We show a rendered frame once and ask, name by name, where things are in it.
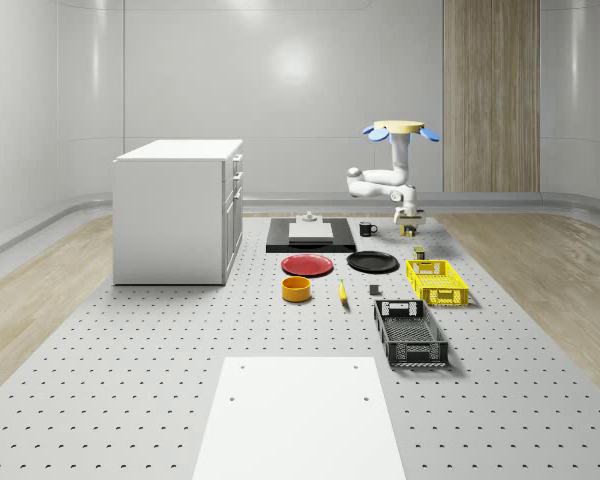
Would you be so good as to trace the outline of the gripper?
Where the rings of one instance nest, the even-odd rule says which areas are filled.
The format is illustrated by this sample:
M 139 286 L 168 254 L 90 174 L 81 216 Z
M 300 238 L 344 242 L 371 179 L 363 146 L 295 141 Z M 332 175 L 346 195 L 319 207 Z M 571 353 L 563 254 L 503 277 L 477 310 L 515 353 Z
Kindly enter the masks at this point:
M 426 223 L 426 219 L 426 213 L 423 210 L 395 208 L 394 223 L 400 227 L 401 231 L 416 231 L 419 225 Z

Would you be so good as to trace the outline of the black plate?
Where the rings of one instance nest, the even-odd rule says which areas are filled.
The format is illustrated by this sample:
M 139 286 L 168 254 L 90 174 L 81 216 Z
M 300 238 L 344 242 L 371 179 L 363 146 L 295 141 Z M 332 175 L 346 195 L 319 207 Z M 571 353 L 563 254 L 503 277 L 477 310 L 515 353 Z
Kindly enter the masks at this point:
M 371 274 L 391 273 L 399 268 L 394 256 L 378 251 L 352 253 L 347 257 L 347 263 L 354 270 Z

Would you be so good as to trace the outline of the yellow basket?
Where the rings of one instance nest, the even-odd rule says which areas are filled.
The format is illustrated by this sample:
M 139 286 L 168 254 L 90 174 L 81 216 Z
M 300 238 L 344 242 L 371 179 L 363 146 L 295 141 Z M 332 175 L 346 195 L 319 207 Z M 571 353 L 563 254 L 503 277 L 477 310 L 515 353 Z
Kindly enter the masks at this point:
M 468 304 L 468 286 L 447 260 L 408 260 L 406 276 L 417 298 L 429 305 Z

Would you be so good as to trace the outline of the drone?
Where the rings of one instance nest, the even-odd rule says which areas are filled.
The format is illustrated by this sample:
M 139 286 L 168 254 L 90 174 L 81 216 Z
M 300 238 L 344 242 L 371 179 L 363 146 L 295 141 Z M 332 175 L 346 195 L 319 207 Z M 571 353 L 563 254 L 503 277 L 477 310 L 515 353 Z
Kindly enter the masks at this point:
M 440 141 L 440 136 L 436 132 L 426 128 L 423 122 L 417 121 L 376 121 L 373 125 L 365 127 L 362 134 L 367 135 L 373 142 L 382 141 L 391 134 L 419 134 L 430 141 Z

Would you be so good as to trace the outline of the red plate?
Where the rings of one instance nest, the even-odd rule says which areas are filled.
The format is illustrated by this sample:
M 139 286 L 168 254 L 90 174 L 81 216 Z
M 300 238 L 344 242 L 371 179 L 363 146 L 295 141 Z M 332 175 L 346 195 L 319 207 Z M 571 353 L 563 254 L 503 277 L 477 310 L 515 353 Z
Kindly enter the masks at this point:
M 289 275 L 302 277 L 318 277 L 333 270 L 332 261 L 322 255 L 291 255 L 281 261 L 281 268 Z

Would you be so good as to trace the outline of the dark grey basket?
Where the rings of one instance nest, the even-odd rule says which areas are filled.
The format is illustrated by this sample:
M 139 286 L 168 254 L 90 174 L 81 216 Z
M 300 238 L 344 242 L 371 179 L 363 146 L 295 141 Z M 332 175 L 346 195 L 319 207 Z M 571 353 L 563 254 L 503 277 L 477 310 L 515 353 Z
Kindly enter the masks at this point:
M 374 317 L 390 364 L 440 366 L 448 363 L 448 340 L 422 300 L 376 300 Z

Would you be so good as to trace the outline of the black stove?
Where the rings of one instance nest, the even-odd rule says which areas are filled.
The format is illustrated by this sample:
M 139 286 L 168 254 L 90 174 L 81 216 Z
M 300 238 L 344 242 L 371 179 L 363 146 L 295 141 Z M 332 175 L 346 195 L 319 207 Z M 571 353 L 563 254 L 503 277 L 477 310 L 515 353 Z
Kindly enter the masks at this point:
M 354 253 L 357 251 L 355 240 L 345 218 L 319 216 L 318 223 L 329 224 L 333 233 L 332 242 L 291 242 L 289 225 L 291 218 L 272 218 L 266 242 L 267 253 Z

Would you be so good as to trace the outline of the yellow bowl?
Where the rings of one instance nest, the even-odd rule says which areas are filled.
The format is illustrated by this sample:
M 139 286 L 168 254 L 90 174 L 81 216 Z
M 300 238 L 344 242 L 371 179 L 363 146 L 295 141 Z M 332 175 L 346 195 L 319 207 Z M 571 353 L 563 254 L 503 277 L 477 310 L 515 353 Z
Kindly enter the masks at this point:
M 311 282 L 302 276 L 287 277 L 282 281 L 282 297 L 293 303 L 307 301 L 311 297 Z

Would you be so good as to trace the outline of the white board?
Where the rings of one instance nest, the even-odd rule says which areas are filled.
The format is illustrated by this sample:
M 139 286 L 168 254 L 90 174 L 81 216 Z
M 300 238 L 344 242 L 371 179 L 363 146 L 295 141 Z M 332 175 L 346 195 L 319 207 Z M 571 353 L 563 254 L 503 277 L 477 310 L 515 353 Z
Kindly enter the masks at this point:
M 405 480 L 374 359 L 226 358 L 193 480 Z

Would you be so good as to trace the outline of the white cabinet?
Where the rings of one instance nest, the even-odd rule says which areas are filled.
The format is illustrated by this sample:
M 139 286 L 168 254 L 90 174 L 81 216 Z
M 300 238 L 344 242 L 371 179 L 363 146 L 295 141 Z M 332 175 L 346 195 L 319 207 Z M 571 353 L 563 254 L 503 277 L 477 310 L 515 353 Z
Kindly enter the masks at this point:
M 242 144 L 156 140 L 114 161 L 114 283 L 226 283 L 242 239 Z

